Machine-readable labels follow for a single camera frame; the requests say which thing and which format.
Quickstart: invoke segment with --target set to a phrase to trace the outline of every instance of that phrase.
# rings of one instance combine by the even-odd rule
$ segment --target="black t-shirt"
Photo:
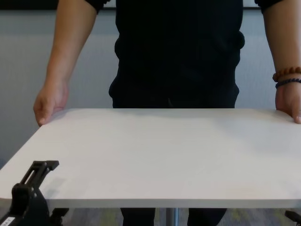
[[[107,0],[86,0],[97,11]],[[262,11],[281,0],[255,0]],[[130,82],[160,92],[235,85],[244,46],[243,0],[116,0],[119,72],[110,95]]]

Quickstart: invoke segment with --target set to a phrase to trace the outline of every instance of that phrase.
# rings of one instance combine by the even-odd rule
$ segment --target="black plastic clip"
[[[47,202],[39,187],[58,161],[34,161],[24,178],[12,189],[9,212],[0,220],[4,226],[62,226],[69,209],[54,209],[49,216]]]
[[[296,222],[296,226],[301,226],[301,216],[293,211],[285,211],[285,216],[291,221]]]

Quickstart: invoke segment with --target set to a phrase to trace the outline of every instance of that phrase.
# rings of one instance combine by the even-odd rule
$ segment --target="man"
[[[243,0],[117,0],[119,71],[115,108],[234,108],[235,68],[244,36]],[[34,111],[39,125],[62,110],[68,82],[105,0],[60,0],[45,84]],[[301,66],[301,1],[257,0],[275,69]],[[298,70],[279,81],[301,79]],[[276,108],[301,123],[301,84],[277,89]],[[215,226],[226,210],[190,209],[188,226]],[[152,226],[154,209],[122,209],[124,226]]]

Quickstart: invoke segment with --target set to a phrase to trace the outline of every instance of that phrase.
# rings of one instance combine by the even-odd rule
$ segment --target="hand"
[[[290,78],[299,78],[298,75],[290,75],[281,78],[282,80]],[[283,111],[293,117],[294,121],[301,124],[301,84],[291,82],[284,86],[280,86],[276,91],[276,109]]]
[[[65,108],[68,93],[68,84],[66,82],[48,81],[45,83],[33,106],[39,126],[48,123],[55,112]]]

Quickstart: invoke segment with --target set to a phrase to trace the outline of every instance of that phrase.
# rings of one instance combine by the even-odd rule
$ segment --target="black pants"
[[[238,88],[234,84],[212,87],[197,97],[160,95],[148,87],[126,84],[113,98],[114,108],[234,108]],[[123,226],[153,226],[155,209],[122,208]],[[189,209],[188,226],[216,226],[226,209]]]

